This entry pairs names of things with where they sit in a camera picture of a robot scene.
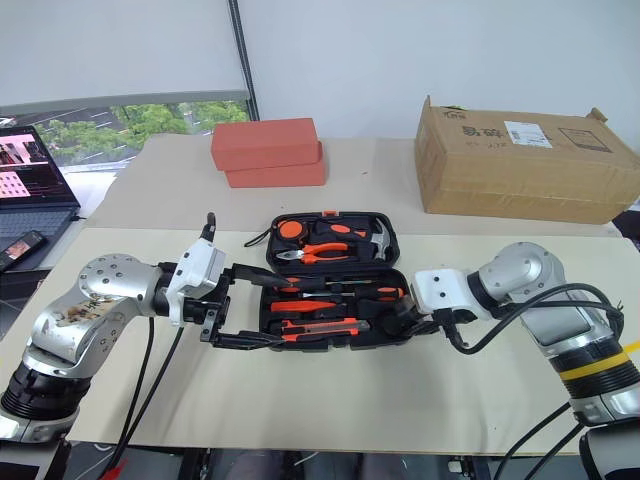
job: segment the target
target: tree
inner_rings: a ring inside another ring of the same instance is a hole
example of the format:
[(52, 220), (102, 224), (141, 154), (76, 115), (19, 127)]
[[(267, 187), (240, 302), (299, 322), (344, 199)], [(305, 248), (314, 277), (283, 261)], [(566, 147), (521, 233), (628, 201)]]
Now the tree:
[(104, 163), (137, 154), (155, 133), (199, 133), (219, 123), (244, 122), (248, 115), (236, 102), (194, 102), (111, 107), (125, 127), (96, 128), (95, 122), (36, 124), (38, 133), (61, 166)]
[(219, 123), (249, 121), (246, 110), (237, 102), (181, 103), (180, 108), (184, 113), (191, 112), (194, 123), (200, 122), (196, 131), (213, 130)]
[[(51, 120), (48, 128), (36, 124), (36, 129), (61, 166), (114, 161), (115, 148), (127, 142), (111, 128), (96, 129), (94, 122)], [(100, 155), (87, 159), (95, 154)]]
[(129, 146), (137, 149), (154, 133), (187, 133), (183, 116), (167, 105), (112, 107), (111, 112), (129, 130)]

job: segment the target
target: white wall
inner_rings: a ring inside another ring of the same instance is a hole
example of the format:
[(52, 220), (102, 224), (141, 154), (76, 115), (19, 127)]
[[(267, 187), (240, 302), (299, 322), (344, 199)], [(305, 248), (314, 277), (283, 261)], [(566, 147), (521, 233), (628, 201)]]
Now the white wall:
[(1, 0), (0, 19), (0, 113), (245, 98), (226, 0)]
[(640, 151), (638, 0), (241, 0), (260, 114), (413, 137), (435, 104), (584, 115)]

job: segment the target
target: pliers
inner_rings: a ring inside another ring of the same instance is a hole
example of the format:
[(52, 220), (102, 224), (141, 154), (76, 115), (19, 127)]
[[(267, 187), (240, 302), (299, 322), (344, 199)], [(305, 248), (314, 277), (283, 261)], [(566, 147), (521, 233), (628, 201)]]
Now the pliers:
[(306, 245), (302, 250), (289, 250), (288, 252), (281, 252), (276, 254), (276, 258), (280, 260), (300, 260), (302, 263), (316, 263), (320, 261), (330, 260), (345, 260), (348, 256), (339, 257), (318, 257), (316, 253), (323, 252), (344, 252), (349, 249), (349, 245), (346, 243), (320, 243), (318, 245)]

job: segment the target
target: window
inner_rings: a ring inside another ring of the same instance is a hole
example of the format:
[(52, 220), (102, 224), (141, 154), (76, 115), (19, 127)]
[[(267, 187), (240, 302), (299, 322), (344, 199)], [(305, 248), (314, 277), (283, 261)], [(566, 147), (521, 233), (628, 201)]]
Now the window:
[(209, 135), (219, 123), (249, 120), (242, 102), (192, 102), (82, 108), (3, 118), (34, 125), (63, 171), (126, 167), (155, 133)]

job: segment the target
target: black toolbox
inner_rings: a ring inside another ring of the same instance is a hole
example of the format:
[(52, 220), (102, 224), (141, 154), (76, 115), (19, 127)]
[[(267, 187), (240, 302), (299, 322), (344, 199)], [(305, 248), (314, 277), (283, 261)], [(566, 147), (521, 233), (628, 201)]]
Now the black toolbox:
[[(280, 215), (245, 246), (267, 235), (271, 268), (298, 279), (291, 288), (262, 290), (260, 331), (287, 339), (274, 350), (325, 351), (330, 345), (369, 349), (399, 345), (410, 338), (398, 325), (397, 303), (409, 295), (409, 285), (392, 268), (400, 249), (386, 215), (333, 211)], [(313, 253), (318, 245), (323, 251)]]

